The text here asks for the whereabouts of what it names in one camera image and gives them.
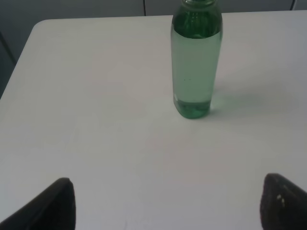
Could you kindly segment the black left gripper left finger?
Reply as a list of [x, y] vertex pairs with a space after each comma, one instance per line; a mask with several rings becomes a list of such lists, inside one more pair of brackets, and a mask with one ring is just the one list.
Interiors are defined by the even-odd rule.
[[0, 223], [2, 230], [74, 230], [73, 183], [59, 178], [33, 200]]

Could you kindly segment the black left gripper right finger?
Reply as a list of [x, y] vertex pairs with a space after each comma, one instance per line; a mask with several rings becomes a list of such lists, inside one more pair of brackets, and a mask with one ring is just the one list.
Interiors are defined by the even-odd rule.
[[260, 201], [260, 220], [264, 230], [305, 230], [306, 191], [278, 173], [267, 174]]

